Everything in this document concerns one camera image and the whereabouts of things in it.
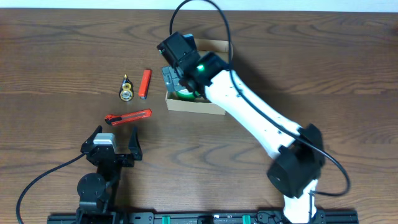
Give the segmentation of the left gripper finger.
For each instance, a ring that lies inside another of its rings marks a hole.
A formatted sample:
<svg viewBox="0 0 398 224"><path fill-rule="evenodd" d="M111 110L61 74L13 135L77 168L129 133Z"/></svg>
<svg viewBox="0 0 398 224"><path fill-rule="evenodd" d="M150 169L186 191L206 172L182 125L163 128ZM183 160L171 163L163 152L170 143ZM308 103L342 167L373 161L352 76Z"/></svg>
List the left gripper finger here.
<svg viewBox="0 0 398 224"><path fill-rule="evenodd" d="M102 130L103 130L102 126L99 125L99 126L94 130L94 132L91 134L91 136L90 136L83 144L93 144L96 135L99 134L99 133L102 133Z"/></svg>
<svg viewBox="0 0 398 224"><path fill-rule="evenodd" d="M128 149L131 152L131 155L135 161L142 160L142 149L139 144L139 139L137 135L137 128L133 127L131 137L128 144Z"/></svg>

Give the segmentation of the green tape roll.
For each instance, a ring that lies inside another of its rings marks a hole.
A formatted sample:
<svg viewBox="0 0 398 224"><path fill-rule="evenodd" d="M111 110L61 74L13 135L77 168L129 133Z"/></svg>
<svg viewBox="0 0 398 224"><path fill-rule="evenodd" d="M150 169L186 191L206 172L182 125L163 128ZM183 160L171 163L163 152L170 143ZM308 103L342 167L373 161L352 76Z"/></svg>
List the green tape roll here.
<svg viewBox="0 0 398 224"><path fill-rule="evenodd" d="M192 92L189 92L187 89L176 91L175 94L181 100L186 100L186 101L194 101L196 98L194 94Z"/></svg>

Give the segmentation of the black gold correction tape dispenser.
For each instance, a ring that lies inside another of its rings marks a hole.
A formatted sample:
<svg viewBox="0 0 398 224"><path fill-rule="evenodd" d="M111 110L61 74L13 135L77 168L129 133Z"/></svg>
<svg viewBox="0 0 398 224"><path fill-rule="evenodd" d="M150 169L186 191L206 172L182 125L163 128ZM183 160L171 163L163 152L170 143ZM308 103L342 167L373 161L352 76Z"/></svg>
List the black gold correction tape dispenser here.
<svg viewBox="0 0 398 224"><path fill-rule="evenodd" d="M128 76L125 74L119 90L119 98L122 101L131 101L133 97L134 97L133 84L128 78Z"/></svg>

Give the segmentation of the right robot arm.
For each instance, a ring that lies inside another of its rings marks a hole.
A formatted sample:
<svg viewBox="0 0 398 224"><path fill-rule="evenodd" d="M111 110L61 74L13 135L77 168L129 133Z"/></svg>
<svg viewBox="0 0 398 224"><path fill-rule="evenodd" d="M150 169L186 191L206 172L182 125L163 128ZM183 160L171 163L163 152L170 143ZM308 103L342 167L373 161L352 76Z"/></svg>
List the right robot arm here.
<svg viewBox="0 0 398 224"><path fill-rule="evenodd" d="M274 161L267 176L284 196L284 217L309 223L317 209L313 193L325 164L320 130L283 117L251 91L214 52L199 53L192 35L172 34L157 46L179 83L223 108L245 127Z"/></svg>

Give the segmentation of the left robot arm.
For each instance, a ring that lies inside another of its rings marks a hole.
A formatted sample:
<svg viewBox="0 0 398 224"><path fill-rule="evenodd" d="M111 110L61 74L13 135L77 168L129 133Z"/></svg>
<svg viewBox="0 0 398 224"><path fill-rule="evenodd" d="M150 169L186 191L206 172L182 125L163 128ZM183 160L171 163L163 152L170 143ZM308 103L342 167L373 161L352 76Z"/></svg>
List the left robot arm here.
<svg viewBox="0 0 398 224"><path fill-rule="evenodd" d="M132 129L128 154L116 153L116 137L98 126L81 145L81 153L96 167L84 175L78 185L80 196L77 223L129 223L129 215L115 206L122 168L134 167L142 160L137 128Z"/></svg>

